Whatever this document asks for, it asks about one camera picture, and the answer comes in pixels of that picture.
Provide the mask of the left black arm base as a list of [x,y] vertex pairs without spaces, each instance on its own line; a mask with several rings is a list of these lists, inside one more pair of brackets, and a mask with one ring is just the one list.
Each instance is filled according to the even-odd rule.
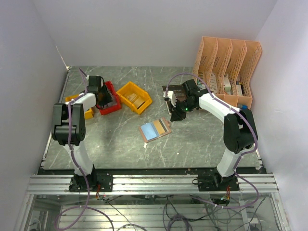
[[[89,189],[91,192],[111,192],[113,189],[113,176],[106,171],[97,171],[93,168],[92,173],[86,175]],[[81,175],[74,174],[71,178],[68,190],[70,192],[87,192],[85,178]]]

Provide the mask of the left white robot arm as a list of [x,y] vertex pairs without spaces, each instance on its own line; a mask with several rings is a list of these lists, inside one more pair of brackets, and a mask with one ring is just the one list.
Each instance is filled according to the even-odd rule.
[[93,107],[103,109],[112,100],[103,77],[89,76],[84,92],[69,102],[56,103],[53,106],[51,136],[65,148],[74,165],[73,185],[69,187],[70,190],[93,191],[101,187],[84,143],[85,112]]

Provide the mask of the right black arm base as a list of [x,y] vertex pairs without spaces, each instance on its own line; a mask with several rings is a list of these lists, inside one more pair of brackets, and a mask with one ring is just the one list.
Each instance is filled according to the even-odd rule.
[[225,178],[219,174],[198,175],[192,180],[192,184],[197,185],[200,192],[238,191],[240,189],[235,175]]

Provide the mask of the red bin with cards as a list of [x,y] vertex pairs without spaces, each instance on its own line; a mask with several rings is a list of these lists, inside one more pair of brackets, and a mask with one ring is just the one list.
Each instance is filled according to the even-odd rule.
[[113,101],[105,105],[104,108],[99,109],[99,112],[101,115],[107,115],[107,114],[110,114],[122,108],[120,98],[118,94],[116,93],[112,82],[106,81],[105,85],[108,89],[108,92],[112,95]]

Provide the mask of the yellow bin with cards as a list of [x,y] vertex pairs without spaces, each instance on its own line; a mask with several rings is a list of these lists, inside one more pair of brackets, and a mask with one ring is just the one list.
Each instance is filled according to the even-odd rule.
[[131,111],[142,114],[146,108],[148,108],[153,100],[149,93],[137,86],[132,81],[129,81],[117,92],[122,103],[127,105]]

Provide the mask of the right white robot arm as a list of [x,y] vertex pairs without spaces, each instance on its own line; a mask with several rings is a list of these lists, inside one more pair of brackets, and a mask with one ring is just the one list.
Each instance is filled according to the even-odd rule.
[[175,91],[167,86],[164,98],[170,103],[171,121],[185,119],[187,112],[203,109],[223,123],[225,151],[213,173],[203,174],[193,180],[199,191],[221,191],[235,186],[235,175],[241,158],[252,152],[258,140],[252,111],[237,108],[214,95],[207,88],[200,89],[193,79],[182,84],[184,100],[176,97]]

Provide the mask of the pink leather card holder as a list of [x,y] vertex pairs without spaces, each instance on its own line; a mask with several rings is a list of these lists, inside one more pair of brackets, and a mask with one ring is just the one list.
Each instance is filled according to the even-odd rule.
[[159,135],[157,130],[155,129],[155,127],[153,125],[154,121],[139,126],[139,131],[140,131],[141,136],[142,136],[145,143],[148,143],[148,142],[151,142],[151,141],[156,140],[158,138],[161,138],[161,137],[168,135],[169,133],[172,132],[171,127],[170,127],[170,122],[167,121],[164,117],[162,117],[160,119],[162,119],[164,121],[164,123],[165,123],[165,125],[168,129],[168,132],[166,132],[162,135]]

